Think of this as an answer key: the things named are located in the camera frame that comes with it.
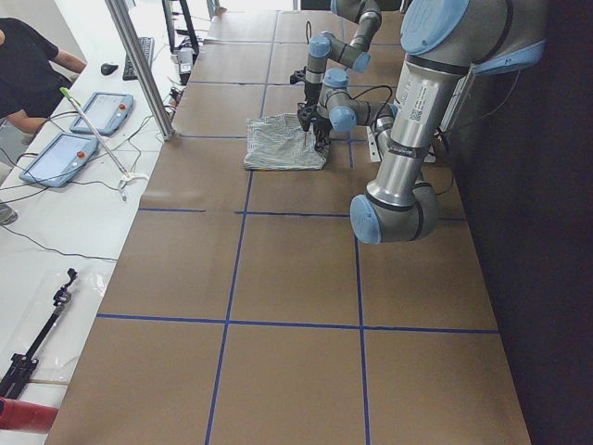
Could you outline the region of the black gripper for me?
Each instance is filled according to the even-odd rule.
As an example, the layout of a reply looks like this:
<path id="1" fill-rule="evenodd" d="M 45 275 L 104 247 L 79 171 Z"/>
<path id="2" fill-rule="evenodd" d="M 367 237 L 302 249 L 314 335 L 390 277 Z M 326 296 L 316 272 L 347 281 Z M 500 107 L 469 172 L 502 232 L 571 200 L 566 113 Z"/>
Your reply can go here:
<path id="1" fill-rule="evenodd" d="M 296 116 L 304 132 L 313 131 L 315 135 L 315 150 L 327 150 L 330 147 L 329 136 L 332 130 L 332 124 L 328 119 L 319 114 L 317 106 L 308 106 L 304 102 L 299 102 L 297 104 Z"/>
<path id="2" fill-rule="evenodd" d="M 304 83 L 305 101 L 297 104 L 297 110 L 316 106 L 321 93 L 321 74 L 311 71 L 307 67 L 302 70 L 295 70 L 290 78 L 291 84 Z"/>

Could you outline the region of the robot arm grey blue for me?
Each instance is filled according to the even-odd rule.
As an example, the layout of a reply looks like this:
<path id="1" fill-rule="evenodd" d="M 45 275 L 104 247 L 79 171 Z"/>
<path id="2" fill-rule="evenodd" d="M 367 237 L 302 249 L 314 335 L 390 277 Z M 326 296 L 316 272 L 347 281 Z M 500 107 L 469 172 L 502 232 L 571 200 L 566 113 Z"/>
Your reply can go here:
<path id="1" fill-rule="evenodd" d="M 431 233 L 438 218 L 433 187 L 421 167 L 460 79 L 523 70 L 543 55 L 549 5 L 545 1 L 414 1 L 404 14 L 405 57 L 393 103 L 353 98 L 348 74 L 364 71 L 382 23 L 374 1 L 334 1 L 332 11 L 354 22 L 353 39 L 323 32 L 309 42 L 297 117 L 317 147 L 330 133 L 368 126 L 381 156 L 374 180 L 351 200 L 349 216 L 360 242 L 413 241 Z"/>
<path id="2" fill-rule="evenodd" d="M 298 110 L 315 106 L 320 97 L 322 81 L 326 77 L 327 61 L 356 72 L 364 72 L 370 62 L 369 49 L 373 36 L 382 24 L 382 11 L 373 0 L 332 0 L 331 11 L 338 17 L 358 25 L 349 43 L 343 42 L 332 32 L 321 32 L 308 43 L 307 64 L 290 76 L 290 83 L 304 83 L 305 102 L 298 104 Z"/>

